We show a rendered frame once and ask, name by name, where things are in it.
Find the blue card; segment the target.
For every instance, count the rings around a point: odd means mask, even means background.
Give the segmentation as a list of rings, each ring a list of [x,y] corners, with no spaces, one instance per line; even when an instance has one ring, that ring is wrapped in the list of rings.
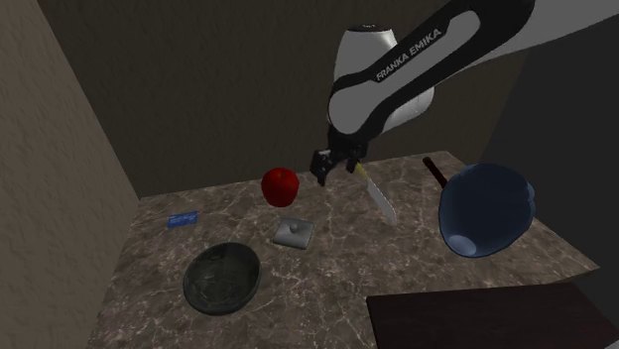
[[[197,211],[174,214],[168,218],[167,227],[171,229],[180,226],[195,224],[197,222],[197,217]]]

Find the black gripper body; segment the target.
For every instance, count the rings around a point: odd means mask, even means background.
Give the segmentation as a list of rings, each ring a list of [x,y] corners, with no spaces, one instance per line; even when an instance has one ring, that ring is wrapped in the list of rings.
[[[334,127],[328,128],[327,143],[329,156],[336,163],[359,161],[367,155],[367,142],[354,141]]]

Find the dark red robot stand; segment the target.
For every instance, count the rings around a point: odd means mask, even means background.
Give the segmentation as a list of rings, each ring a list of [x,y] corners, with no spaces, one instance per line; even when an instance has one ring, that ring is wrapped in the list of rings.
[[[605,349],[619,328],[573,284],[372,295],[378,349]]]

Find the yellow handled serrated knife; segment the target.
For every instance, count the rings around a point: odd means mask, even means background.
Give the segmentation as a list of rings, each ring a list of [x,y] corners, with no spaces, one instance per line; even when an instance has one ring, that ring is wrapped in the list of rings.
[[[380,188],[376,185],[376,183],[371,179],[369,174],[363,169],[360,163],[357,163],[355,166],[355,170],[359,172],[359,174],[366,180],[367,182],[367,191],[372,197],[372,199],[376,202],[376,204],[380,207],[384,215],[390,221],[391,224],[397,223],[397,216],[394,207],[389,202],[387,197],[383,194]]]

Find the grey square lid with knob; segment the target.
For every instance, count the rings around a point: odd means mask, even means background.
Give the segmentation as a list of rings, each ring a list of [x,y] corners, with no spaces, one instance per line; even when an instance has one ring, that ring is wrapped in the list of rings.
[[[284,217],[272,242],[285,247],[305,250],[310,243],[313,229],[314,224],[310,221]]]

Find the dark brown stick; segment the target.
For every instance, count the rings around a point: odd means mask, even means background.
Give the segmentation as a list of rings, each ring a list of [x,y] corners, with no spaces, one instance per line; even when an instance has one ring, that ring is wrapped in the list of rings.
[[[441,188],[445,188],[448,183],[448,180],[444,177],[442,172],[438,169],[436,164],[430,157],[424,157],[423,163],[427,167],[427,169],[431,172],[433,177],[436,179]]]

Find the large blue bowl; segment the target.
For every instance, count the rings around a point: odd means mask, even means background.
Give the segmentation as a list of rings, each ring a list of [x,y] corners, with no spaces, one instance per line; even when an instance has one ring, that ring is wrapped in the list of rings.
[[[483,258],[518,240],[535,213],[535,190],[522,175],[496,164],[476,164],[452,176],[442,189],[439,231],[453,253]]]

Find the dark glass bowl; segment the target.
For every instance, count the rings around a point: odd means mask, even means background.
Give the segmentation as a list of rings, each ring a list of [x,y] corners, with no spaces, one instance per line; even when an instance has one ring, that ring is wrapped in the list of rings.
[[[187,303],[210,316],[231,314],[255,295],[261,281],[261,261],[249,246],[225,242],[211,246],[188,265],[183,291]]]

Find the red apple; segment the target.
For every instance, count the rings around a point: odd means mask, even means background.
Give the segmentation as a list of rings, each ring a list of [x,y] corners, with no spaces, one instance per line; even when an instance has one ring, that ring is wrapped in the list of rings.
[[[299,191],[300,180],[297,175],[286,168],[273,168],[267,171],[261,180],[264,198],[275,207],[291,205]]]

